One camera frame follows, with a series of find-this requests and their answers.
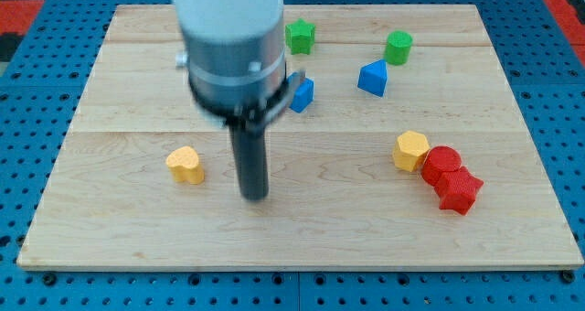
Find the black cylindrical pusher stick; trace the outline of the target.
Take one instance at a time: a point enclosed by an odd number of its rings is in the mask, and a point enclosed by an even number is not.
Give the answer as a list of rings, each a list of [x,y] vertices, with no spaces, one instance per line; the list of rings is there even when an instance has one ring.
[[[233,123],[229,134],[241,196],[250,201],[266,198],[269,179],[264,132],[254,133],[243,123]]]

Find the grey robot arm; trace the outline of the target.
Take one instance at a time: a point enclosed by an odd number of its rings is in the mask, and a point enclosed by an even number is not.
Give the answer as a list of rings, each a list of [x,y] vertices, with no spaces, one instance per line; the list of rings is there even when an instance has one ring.
[[[283,0],[172,0],[196,103],[229,128],[239,191],[269,193],[265,130],[293,102],[305,75],[287,73]]]

